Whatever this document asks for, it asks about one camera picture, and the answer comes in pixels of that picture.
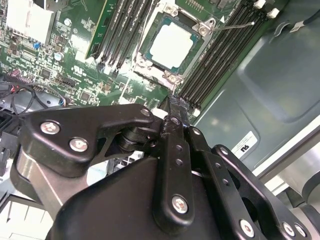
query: white label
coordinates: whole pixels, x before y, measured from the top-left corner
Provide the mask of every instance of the white label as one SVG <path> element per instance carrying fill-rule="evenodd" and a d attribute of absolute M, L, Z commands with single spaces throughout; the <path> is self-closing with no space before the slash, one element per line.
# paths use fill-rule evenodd
<path fill-rule="evenodd" d="M 250 131 L 244 138 L 231 150 L 233 154 L 240 159 L 246 152 L 249 151 L 256 143 L 258 139 L 252 131 Z"/>

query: motherboard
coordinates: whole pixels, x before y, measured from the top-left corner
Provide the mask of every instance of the motherboard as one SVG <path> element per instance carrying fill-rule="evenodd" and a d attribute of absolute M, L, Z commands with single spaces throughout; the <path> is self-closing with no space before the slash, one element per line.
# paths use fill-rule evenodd
<path fill-rule="evenodd" d="M 76 106 L 153 109 L 174 93 L 198 117 L 279 11 L 274 0 L 0 0 L 0 72 Z"/>

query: cable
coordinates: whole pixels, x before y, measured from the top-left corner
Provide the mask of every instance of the cable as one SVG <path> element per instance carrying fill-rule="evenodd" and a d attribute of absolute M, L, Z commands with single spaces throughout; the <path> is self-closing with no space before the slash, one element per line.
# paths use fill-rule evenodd
<path fill-rule="evenodd" d="M 216 31 L 229 30 L 229 29 L 243 29 L 246 27 L 254 26 L 254 25 L 255 25 L 255 22 L 252 21 L 242 25 L 223 26 L 223 27 L 215 28 L 212 31 L 216 32 Z"/>
<path fill-rule="evenodd" d="M 62 96 L 57 90 L 53 89 L 53 88 L 50 87 L 50 86 L 44 85 L 44 84 L 42 84 L 42 83 L 37 83 L 37 82 L 27 83 L 26 85 L 27 85 L 27 86 L 40 86 L 40 87 L 43 87 L 43 88 L 45 88 L 45 89 L 47 89 L 47 90 L 50 90 L 50 91 L 54 92 L 55 94 L 57 94 L 60 99 L 62 99 L 62 101 L 63 101 L 63 104 L 62 104 L 62 105 L 63 105 L 64 107 L 65 107 L 66 104 L 67 104 L 66 98 L 65 98 L 64 96 Z"/>
<path fill-rule="evenodd" d="M 290 30 L 290 33 L 297 32 L 300 28 L 314 22 L 318 18 L 320 18 L 320 9 L 306 20 L 297 21 L 296 23 L 290 23 L 289 21 L 282 22 L 275 29 L 273 37 L 279 37 L 284 30 Z"/>
<path fill-rule="evenodd" d="M 320 18 L 320 9 L 315 14 L 313 14 L 311 17 L 309 17 L 307 20 L 304 20 L 303 25 L 308 25 L 318 18 Z"/>
<path fill-rule="evenodd" d="M 11 107 L 16 115 L 23 114 L 31 108 L 32 104 L 34 103 L 35 95 L 36 95 L 36 92 L 32 87 L 29 87 L 28 85 L 25 85 L 25 84 L 14 83 L 14 82 L 0 82 L 0 86 L 21 87 L 20 89 L 12 93 L 12 98 L 11 98 Z M 17 93 L 19 93 L 22 90 L 27 90 L 31 93 L 31 100 L 28 103 L 27 107 L 22 112 L 18 112 L 15 104 L 15 96 L 17 95 Z"/>

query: bolt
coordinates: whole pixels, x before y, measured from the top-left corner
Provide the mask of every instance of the bolt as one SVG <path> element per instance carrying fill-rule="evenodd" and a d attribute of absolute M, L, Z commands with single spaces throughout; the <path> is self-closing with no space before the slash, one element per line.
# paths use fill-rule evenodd
<path fill-rule="evenodd" d="M 180 214 L 185 214 L 188 211 L 186 201 L 180 196 L 174 196 L 172 198 L 172 206 Z"/>
<path fill-rule="evenodd" d="M 141 112 L 143 115 L 147 116 L 147 117 L 150 116 L 150 112 L 149 112 L 147 109 L 145 109 L 145 108 L 142 108 L 140 112 Z"/>
<path fill-rule="evenodd" d="M 201 135 L 201 132 L 197 128 L 193 128 L 193 132 L 197 135 Z"/>
<path fill-rule="evenodd" d="M 166 11 L 167 14 L 172 14 L 174 12 L 174 9 L 171 6 L 167 6 L 165 8 L 165 11 Z"/>
<path fill-rule="evenodd" d="M 304 236 L 304 237 L 307 236 L 306 232 L 304 231 L 304 229 L 303 229 L 301 226 L 299 226 L 299 225 L 296 224 L 296 223 L 294 224 L 294 226 L 295 226 L 296 230 L 297 230 L 302 236 Z"/>
<path fill-rule="evenodd" d="M 220 150 L 221 150 L 221 152 L 222 152 L 224 155 L 228 155 L 228 154 L 229 154 L 228 151 L 227 151 L 227 149 L 225 149 L 223 146 L 220 147 Z"/>
<path fill-rule="evenodd" d="M 60 132 L 60 127 L 58 124 L 52 121 L 46 121 L 41 124 L 40 129 L 45 134 L 55 135 Z"/>
<path fill-rule="evenodd" d="M 205 27 L 200 27 L 199 28 L 199 33 L 202 35 L 202 36 L 205 36 L 208 34 L 208 29 L 205 28 Z"/>
<path fill-rule="evenodd" d="M 180 121 L 178 119 L 176 119 L 175 117 L 172 117 L 171 118 L 171 121 L 176 124 L 176 125 L 179 125 L 180 124 Z"/>
<path fill-rule="evenodd" d="M 76 151 L 79 153 L 85 152 L 88 149 L 88 144 L 86 140 L 79 137 L 72 139 L 69 145 L 73 151 Z"/>
<path fill-rule="evenodd" d="M 174 83 L 176 83 L 176 81 L 178 81 L 178 78 L 177 78 L 177 76 L 171 75 L 169 77 L 169 80 L 174 84 Z"/>
<path fill-rule="evenodd" d="M 245 235 L 247 235 L 249 238 L 253 238 L 255 236 L 255 231 L 248 221 L 242 219 L 240 221 L 240 227 Z"/>
<path fill-rule="evenodd" d="M 291 237 L 294 237 L 296 235 L 294 230 L 292 229 L 292 227 L 288 223 L 283 222 L 282 225 L 283 225 L 283 228 L 286 231 L 286 233 L 289 234 Z"/>

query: capacitor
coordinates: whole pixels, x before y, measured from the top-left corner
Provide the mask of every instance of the capacitor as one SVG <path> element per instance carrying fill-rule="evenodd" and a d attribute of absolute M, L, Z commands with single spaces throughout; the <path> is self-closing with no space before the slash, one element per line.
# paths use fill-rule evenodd
<path fill-rule="evenodd" d="M 58 62 L 62 61 L 62 59 L 64 59 L 64 57 L 65 56 L 64 56 L 64 54 L 62 52 L 56 52 L 54 54 L 54 60 L 56 60 Z"/>

